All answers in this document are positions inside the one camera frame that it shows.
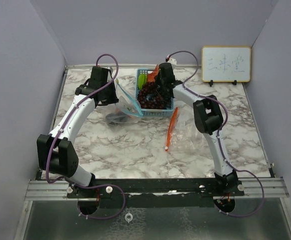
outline yellow whiteboard frame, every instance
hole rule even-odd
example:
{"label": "yellow whiteboard frame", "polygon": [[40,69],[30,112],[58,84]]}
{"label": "yellow whiteboard frame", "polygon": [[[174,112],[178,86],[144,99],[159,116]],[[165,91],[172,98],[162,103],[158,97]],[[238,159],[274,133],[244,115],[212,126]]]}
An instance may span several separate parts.
{"label": "yellow whiteboard frame", "polygon": [[[249,68],[249,79],[246,81],[237,81],[238,83],[247,83],[251,80],[251,47],[249,46],[231,46],[231,45],[207,45],[203,46],[201,49],[201,71],[202,71],[202,81],[205,83],[210,83],[211,79],[204,80],[204,48],[248,48],[250,50],[250,68]],[[214,83],[233,83],[233,81],[228,80],[213,80]]]}

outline blue basket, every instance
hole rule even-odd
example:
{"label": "blue basket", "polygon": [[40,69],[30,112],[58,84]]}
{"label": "blue basket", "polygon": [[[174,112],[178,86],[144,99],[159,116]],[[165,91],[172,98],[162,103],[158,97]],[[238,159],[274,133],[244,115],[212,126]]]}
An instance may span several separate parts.
{"label": "blue basket", "polygon": [[[140,89],[138,88],[138,78],[140,74],[150,74],[154,70],[147,69],[147,68],[139,68],[136,71],[136,79],[135,79],[135,98],[137,99],[138,93]],[[144,109],[142,108],[141,111],[144,117],[171,117],[174,113],[174,99],[171,98],[171,108],[170,109]]]}

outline gray wall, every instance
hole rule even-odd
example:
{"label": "gray wall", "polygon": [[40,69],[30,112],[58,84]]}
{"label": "gray wall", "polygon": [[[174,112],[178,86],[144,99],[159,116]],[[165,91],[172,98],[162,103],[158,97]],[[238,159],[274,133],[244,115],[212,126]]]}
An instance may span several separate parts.
{"label": "gray wall", "polygon": [[291,195],[291,0],[280,0],[252,48],[247,93],[268,158]]}
{"label": "gray wall", "polygon": [[0,0],[0,240],[13,239],[65,65],[29,0]]}
{"label": "gray wall", "polygon": [[[252,46],[277,0],[31,0],[69,65],[111,53],[122,64],[160,63],[204,45]],[[193,64],[188,55],[178,63]]]}

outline white marble surface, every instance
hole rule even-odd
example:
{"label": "white marble surface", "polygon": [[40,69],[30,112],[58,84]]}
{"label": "white marble surface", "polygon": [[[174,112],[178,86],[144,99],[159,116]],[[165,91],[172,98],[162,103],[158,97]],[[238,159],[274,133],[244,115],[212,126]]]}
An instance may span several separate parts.
{"label": "white marble surface", "polygon": [[[176,69],[178,80],[184,80],[194,69]],[[136,68],[119,70],[120,83],[132,94]],[[90,77],[91,69],[68,71],[55,125],[69,109],[75,89]],[[225,104],[229,121],[223,128],[225,145],[232,164],[259,177],[269,177],[266,159],[242,84],[202,83],[201,72],[187,85],[197,93],[214,94]],[[112,106],[100,106],[91,113],[75,140],[79,164],[97,178],[204,178],[214,177],[214,163],[209,147],[194,125],[193,110],[180,101],[180,117],[170,150],[165,151],[170,118],[142,119],[136,124],[109,127],[104,117]]]}

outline gray floor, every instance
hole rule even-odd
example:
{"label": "gray floor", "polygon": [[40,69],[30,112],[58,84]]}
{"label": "gray floor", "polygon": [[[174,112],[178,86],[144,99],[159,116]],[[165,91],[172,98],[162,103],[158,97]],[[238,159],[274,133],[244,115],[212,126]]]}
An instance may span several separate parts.
{"label": "gray floor", "polygon": [[[233,212],[249,213],[259,203],[238,199]],[[133,215],[130,223],[127,212]],[[111,220],[79,217],[76,201],[49,201],[33,203],[24,239],[291,240],[291,234],[279,198],[267,198],[261,211],[248,218],[224,216],[215,208],[175,207],[125,209]]]}

